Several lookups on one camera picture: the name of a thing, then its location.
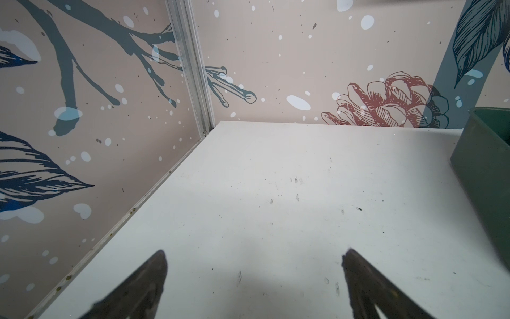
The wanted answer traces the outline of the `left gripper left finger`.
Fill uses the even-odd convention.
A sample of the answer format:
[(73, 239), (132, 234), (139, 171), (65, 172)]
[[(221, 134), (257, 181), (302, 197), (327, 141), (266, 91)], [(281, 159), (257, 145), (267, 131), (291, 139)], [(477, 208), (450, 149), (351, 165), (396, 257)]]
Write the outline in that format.
[(167, 272), (165, 253), (159, 250), (81, 319), (155, 318)]

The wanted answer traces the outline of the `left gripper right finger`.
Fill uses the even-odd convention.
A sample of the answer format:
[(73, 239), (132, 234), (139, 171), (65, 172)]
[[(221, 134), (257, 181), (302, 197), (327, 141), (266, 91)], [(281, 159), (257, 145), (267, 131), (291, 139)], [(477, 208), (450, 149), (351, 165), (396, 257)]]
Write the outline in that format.
[(382, 312), (386, 318), (433, 319), (356, 250), (342, 256), (341, 266), (354, 318), (379, 318)]

